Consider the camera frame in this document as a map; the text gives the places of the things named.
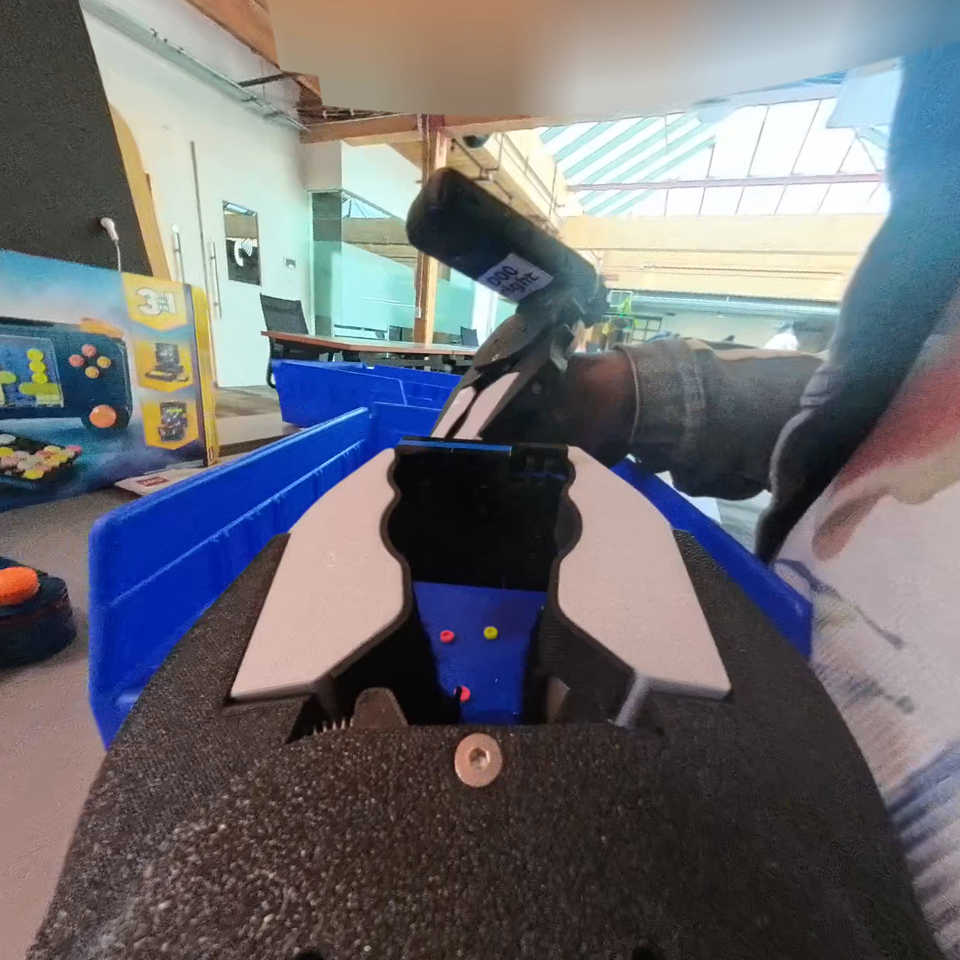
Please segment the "person's right forearm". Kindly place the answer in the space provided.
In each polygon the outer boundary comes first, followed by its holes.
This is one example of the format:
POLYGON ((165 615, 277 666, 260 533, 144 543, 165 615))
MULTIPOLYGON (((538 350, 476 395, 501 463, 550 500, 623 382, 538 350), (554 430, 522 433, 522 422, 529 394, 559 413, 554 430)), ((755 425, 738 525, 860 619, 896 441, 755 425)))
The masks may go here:
POLYGON ((716 349, 695 339, 616 347, 629 361, 628 452, 696 498, 772 491, 779 439, 823 365, 818 354, 716 349))

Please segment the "long wooden office table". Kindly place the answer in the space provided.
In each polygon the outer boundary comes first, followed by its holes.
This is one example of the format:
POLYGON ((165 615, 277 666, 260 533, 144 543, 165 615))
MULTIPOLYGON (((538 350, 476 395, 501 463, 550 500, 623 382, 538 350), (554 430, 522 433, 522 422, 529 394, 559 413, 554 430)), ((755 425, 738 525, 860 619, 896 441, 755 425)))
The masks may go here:
POLYGON ((445 371, 468 367, 477 352, 475 346, 385 340, 356 340, 319 337, 282 331, 264 331, 261 336, 270 343, 271 359, 360 363, 366 366, 384 364, 408 368, 445 371))

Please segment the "large blue plastic bin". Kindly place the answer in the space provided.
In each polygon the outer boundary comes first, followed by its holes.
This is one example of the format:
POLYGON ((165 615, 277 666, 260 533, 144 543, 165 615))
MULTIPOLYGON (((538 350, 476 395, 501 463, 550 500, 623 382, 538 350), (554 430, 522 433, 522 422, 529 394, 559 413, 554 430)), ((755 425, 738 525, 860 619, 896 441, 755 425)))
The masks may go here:
POLYGON ((274 536, 435 419, 373 403, 101 516, 88 540, 88 701, 103 747, 170 650, 274 536))

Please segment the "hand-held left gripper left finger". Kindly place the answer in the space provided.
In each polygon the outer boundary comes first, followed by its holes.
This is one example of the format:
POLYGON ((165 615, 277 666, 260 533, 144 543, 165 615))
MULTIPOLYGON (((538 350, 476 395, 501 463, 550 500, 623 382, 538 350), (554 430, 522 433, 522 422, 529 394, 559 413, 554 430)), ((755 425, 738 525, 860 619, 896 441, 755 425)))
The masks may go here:
POLYGON ((413 614, 409 564, 388 520, 401 494, 387 449, 331 487, 294 523, 229 690, 252 705, 314 695, 354 711, 364 680, 413 614))

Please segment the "wooden support post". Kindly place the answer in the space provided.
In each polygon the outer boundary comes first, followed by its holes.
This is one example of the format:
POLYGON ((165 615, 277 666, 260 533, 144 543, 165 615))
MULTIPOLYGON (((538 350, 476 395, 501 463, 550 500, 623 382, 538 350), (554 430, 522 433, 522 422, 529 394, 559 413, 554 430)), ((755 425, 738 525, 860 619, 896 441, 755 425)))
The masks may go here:
POLYGON ((440 262, 436 253, 436 207, 439 181, 447 167, 450 138, 441 115, 418 118, 422 134, 421 189, 408 217, 408 237, 416 250, 414 271, 414 342, 432 345, 434 339, 440 262))

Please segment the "black wall panel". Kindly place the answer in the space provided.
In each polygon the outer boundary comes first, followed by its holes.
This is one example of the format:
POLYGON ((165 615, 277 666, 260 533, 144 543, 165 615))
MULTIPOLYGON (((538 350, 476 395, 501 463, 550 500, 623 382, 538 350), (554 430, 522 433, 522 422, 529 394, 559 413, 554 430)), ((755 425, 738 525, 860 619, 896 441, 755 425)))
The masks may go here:
POLYGON ((114 220, 123 269, 150 276, 79 2, 1 3, 1 247, 115 268, 99 219, 114 220))

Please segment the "colourful toy set box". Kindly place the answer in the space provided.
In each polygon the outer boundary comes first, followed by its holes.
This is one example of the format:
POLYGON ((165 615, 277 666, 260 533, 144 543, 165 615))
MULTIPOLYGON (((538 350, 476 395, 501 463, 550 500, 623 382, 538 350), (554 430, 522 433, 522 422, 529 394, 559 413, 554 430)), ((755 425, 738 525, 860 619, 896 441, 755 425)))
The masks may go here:
POLYGON ((209 303, 190 284, 1 253, 1 511, 219 452, 209 303))

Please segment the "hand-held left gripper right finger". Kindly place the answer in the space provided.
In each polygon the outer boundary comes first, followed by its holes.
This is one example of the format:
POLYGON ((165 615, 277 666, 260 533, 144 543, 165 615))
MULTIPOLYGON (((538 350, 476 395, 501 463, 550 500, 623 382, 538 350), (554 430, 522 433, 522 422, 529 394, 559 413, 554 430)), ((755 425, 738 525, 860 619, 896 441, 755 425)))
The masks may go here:
POLYGON ((547 675, 569 717, 635 726, 651 693, 722 701, 732 684, 677 538, 649 500, 582 449, 567 450, 570 545, 551 573, 547 675))

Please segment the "person's right hand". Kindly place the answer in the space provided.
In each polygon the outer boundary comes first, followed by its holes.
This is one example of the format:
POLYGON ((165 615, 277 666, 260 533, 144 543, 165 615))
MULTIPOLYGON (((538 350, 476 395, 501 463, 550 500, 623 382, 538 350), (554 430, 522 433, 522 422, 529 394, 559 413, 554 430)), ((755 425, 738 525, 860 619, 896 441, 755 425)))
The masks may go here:
POLYGON ((613 467, 629 452, 638 410, 626 352, 575 353, 568 360, 557 411, 561 443, 613 467))

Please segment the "black office chair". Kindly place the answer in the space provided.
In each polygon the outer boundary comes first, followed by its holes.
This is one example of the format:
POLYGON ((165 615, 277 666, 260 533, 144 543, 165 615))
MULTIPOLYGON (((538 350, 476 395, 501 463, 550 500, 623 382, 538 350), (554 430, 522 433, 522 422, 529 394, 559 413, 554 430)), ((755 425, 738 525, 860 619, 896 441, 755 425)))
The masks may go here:
MULTIPOLYGON (((287 333, 306 337, 309 333, 301 301, 259 294, 261 311, 267 333, 287 333)), ((275 389, 274 364, 277 361, 316 361, 318 353, 309 344, 300 341, 268 339, 269 360, 266 384, 275 389)))

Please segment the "white instruction booklet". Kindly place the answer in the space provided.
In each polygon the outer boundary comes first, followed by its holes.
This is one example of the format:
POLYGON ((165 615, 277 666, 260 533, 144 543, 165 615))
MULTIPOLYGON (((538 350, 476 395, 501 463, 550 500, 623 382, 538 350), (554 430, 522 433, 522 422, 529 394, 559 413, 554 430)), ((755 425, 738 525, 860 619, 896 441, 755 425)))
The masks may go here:
POLYGON ((206 468, 202 465, 177 465, 129 477, 117 481, 113 486, 118 490, 142 498, 150 496, 154 492, 167 490, 178 483, 202 474, 205 470, 206 468))

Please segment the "black toy model orange button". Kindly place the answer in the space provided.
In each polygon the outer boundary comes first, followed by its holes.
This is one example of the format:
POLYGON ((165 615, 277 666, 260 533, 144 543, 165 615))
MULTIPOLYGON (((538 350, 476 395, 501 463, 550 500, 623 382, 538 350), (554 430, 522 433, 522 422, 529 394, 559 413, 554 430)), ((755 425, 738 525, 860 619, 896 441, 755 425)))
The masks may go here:
POLYGON ((64 579, 1 558, 1 668, 34 665, 71 645, 78 627, 64 579))

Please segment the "dark wall sign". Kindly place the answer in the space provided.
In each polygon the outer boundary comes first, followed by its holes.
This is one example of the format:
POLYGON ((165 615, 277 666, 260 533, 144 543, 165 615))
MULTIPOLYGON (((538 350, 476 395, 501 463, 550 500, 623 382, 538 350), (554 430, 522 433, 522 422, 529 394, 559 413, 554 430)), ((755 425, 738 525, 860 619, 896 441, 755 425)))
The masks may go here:
POLYGON ((222 202, 226 275, 231 282, 261 286, 258 213, 232 201, 222 202))

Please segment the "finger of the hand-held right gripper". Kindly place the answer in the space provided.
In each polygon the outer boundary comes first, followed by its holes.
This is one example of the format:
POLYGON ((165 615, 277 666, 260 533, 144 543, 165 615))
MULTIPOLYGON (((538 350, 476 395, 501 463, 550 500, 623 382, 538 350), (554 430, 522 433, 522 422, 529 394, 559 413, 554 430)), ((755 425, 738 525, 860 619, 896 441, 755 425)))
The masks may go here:
POLYGON ((460 385, 451 391, 431 430, 431 439, 443 440, 453 437, 458 426, 470 412, 476 397, 473 385, 460 385))
POLYGON ((519 371, 511 371, 476 393, 466 412, 466 440, 483 441, 484 434, 517 392, 519 371))

